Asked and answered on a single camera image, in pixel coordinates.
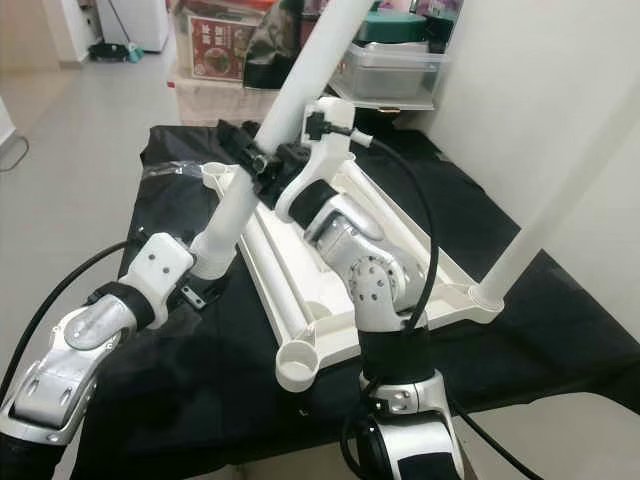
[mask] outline red packaging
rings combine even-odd
[[[242,80],[255,24],[189,17],[192,73],[198,78]]]

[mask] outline black cloth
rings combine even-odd
[[[420,133],[360,125],[401,151],[433,199],[445,251],[480,280],[517,226]],[[414,192],[389,159],[357,150],[360,166],[421,226]],[[201,230],[215,195],[188,166],[229,161],[215,131],[155,127],[142,155],[147,175],[131,232]],[[175,169],[166,174],[166,168]],[[127,252],[126,268],[135,252]],[[277,343],[240,255],[218,302],[175,310],[108,359],[87,412],[74,478],[184,478],[335,441],[358,400],[358,359],[323,370],[301,395],[274,376]],[[434,333],[435,364],[469,410],[576,391],[607,395],[640,412],[640,345],[556,262],[541,253],[489,326]]]

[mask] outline floor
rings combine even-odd
[[[149,127],[178,123],[165,86],[172,43],[138,65],[88,64],[46,78],[13,78],[0,94],[31,151],[0,175],[0,373],[37,303],[74,266],[124,238]],[[60,316],[113,278],[118,258],[87,273],[52,308],[25,356],[33,361]],[[479,423],[547,479],[637,478],[638,417],[593,395],[568,395],[476,415]],[[478,477],[523,478],[456,420]],[[56,474],[68,478],[74,450]],[[227,469],[202,479],[354,478],[336,445]]]

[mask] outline white wall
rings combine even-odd
[[[41,0],[61,62],[81,62],[97,41],[77,0]]]
[[[640,74],[639,17],[637,0],[469,0],[421,126],[522,224]],[[546,246],[637,339],[639,158],[636,127]]]
[[[13,122],[11,122],[11,117],[9,117],[7,107],[5,107],[2,97],[0,97],[0,145],[9,138],[14,130],[15,127],[13,126]]]
[[[0,0],[0,70],[57,68],[42,0]]]

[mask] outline green lid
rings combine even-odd
[[[423,42],[426,40],[426,23],[426,18],[414,13],[372,9],[355,40],[378,43]]]

